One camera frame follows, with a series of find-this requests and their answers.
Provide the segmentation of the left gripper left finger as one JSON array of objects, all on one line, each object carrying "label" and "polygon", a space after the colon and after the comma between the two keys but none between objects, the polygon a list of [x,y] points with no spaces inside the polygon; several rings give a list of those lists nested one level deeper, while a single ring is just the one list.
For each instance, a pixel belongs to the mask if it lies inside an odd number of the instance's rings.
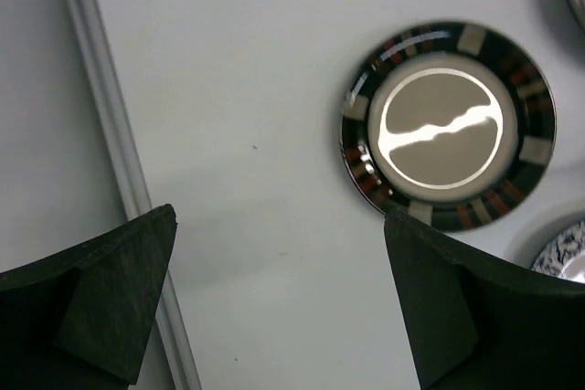
[{"label": "left gripper left finger", "polygon": [[176,239],[159,206],[1,275],[4,389],[136,384]]}]

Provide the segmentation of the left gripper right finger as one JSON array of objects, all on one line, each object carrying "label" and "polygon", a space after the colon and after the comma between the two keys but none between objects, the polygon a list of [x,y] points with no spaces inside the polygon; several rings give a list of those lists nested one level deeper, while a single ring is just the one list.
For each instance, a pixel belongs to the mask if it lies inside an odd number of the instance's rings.
[{"label": "left gripper right finger", "polygon": [[400,207],[384,236],[423,389],[581,389],[584,287],[522,268]]}]

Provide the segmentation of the aluminium table edge rail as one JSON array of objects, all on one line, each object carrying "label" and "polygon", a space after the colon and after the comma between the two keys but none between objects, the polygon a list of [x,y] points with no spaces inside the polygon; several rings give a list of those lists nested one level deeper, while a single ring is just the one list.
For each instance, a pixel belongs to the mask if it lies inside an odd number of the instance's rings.
[{"label": "aluminium table edge rail", "polygon": [[[153,208],[97,0],[67,0],[101,121],[124,211]],[[165,275],[156,322],[177,389],[202,387],[171,274]]]}]

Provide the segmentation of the dark striped rim plate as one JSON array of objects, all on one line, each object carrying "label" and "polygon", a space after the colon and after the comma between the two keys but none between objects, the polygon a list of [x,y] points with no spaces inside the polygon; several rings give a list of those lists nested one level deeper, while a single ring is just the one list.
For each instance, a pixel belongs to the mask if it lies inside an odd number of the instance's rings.
[{"label": "dark striped rim plate", "polygon": [[551,88],[509,37],[463,21],[400,31],[361,62],[339,144],[357,191],[444,232],[509,215],[537,188],[557,134]]}]

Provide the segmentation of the blue floral white plate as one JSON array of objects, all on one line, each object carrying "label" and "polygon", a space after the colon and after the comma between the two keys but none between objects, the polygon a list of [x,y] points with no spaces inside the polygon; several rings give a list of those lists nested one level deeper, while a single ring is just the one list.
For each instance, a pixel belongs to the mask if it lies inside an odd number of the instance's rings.
[{"label": "blue floral white plate", "polygon": [[555,278],[584,283],[584,220],[554,236],[532,262],[535,272]]}]

